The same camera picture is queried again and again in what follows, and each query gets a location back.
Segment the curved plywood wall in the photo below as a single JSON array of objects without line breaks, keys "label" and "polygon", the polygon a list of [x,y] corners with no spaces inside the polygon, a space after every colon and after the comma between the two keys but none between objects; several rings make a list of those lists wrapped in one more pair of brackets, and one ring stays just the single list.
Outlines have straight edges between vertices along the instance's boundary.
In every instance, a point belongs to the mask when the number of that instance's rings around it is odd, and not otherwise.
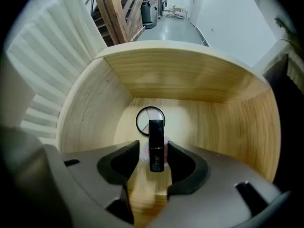
[{"label": "curved plywood wall", "polygon": [[[103,50],[81,74],[60,114],[61,152],[87,151],[147,137],[137,113],[152,105],[166,116],[165,134],[233,156],[272,181],[280,154],[276,101],[264,79],[234,59],[183,42],[134,42]],[[128,182],[135,225],[166,204],[171,173],[140,159]]]}]

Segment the white acoustic panel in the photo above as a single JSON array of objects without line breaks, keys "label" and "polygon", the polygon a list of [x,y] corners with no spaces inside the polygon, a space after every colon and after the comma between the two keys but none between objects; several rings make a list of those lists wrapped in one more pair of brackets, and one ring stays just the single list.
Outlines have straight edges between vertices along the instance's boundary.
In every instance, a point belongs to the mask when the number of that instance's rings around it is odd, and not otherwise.
[{"label": "white acoustic panel", "polygon": [[36,95],[21,128],[55,145],[68,92],[106,44],[83,0],[53,0],[21,29],[6,54]]}]

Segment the door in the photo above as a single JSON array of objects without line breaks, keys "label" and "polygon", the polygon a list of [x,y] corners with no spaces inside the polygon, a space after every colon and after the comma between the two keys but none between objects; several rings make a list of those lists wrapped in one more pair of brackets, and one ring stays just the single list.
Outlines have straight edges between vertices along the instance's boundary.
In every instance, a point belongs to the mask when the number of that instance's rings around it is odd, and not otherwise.
[{"label": "door", "polygon": [[196,26],[196,22],[198,21],[198,16],[200,14],[200,8],[203,4],[203,0],[193,0],[192,7],[190,12],[190,23]]}]

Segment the gray floor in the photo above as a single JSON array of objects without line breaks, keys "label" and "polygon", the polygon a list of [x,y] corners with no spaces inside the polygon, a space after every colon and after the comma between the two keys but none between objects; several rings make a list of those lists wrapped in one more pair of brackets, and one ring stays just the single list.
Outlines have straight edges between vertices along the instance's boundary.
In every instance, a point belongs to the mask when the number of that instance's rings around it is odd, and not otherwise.
[{"label": "gray floor", "polygon": [[202,44],[202,40],[188,19],[168,18],[166,14],[158,19],[154,28],[146,29],[140,40],[177,40]]}]

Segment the black cable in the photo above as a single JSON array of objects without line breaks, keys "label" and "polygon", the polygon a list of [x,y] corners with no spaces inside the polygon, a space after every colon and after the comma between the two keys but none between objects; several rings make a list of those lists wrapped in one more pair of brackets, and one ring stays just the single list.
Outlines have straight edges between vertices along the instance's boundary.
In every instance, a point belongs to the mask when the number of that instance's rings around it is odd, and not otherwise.
[{"label": "black cable", "polygon": [[93,7],[94,7],[94,0],[92,0],[92,6],[91,6],[91,16],[93,15]]}]

